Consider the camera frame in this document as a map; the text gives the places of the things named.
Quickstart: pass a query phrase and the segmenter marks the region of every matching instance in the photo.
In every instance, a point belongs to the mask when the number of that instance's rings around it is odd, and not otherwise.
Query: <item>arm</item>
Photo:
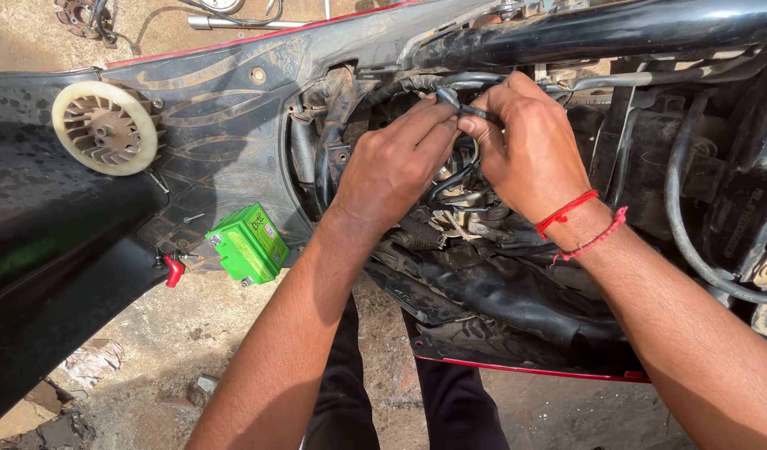
[[[506,123],[505,135],[477,117],[463,117],[458,127],[478,138],[482,172],[509,207],[537,223],[591,189],[563,108],[528,77],[509,76],[474,105]],[[613,220],[598,200],[567,216],[547,230],[567,251]],[[767,448],[763,338],[627,226],[576,260],[605,292],[658,393],[699,445]]]
[[[358,270],[447,160],[454,112],[431,96],[359,139],[336,198],[228,365],[188,450],[300,445]]]

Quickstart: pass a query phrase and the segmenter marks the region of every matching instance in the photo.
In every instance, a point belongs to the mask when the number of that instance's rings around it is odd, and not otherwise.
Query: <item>mounting hole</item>
[[[250,69],[250,79],[253,80],[253,83],[255,84],[262,84],[267,81],[267,72],[261,67],[253,67]]]

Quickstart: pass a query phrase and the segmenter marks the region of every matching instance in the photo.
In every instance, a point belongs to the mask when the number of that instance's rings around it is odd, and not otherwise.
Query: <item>concrete ground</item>
[[[239,15],[260,17],[265,4],[247,2]],[[377,5],[377,0],[331,0],[334,16]],[[102,67],[109,61],[240,37],[238,30],[191,30],[186,16],[195,11],[173,0],[112,0],[109,7],[119,34],[116,50],[68,33],[53,16],[52,0],[0,0],[0,70]],[[286,0],[284,10],[286,20],[318,20],[324,14],[318,0]],[[277,282],[241,288],[224,272],[185,274],[177,288],[160,285],[111,321],[96,337],[122,345],[122,366],[69,408],[71,417],[78,420],[79,414],[94,430],[94,439],[84,446],[183,448],[207,399],[190,386],[201,374],[222,374]],[[398,308],[366,276],[359,275],[355,293],[361,321],[358,344],[381,446],[427,449],[415,365]],[[67,391],[82,389],[60,370],[50,378]],[[482,370],[482,378],[500,408],[513,448],[691,447],[650,385],[490,370]],[[31,436],[19,447],[35,448],[35,442],[27,441]]]

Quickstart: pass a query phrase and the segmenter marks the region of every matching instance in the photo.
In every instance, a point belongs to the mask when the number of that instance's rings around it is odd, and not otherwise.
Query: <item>green battery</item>
[[[226,215],[206,239],[231,278],[243,286],[274,280],[289,255],[289,247],[259,203]]]

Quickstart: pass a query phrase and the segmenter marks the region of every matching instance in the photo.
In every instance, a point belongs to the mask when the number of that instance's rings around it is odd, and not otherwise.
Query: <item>right hand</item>
[[[479,117],[458,120],[458,128],[478,141],[481,172],[508,207],[538,223],[591,189],[564,108],[528,76],[509,75],[472,106],[506,125],[504,135]]]

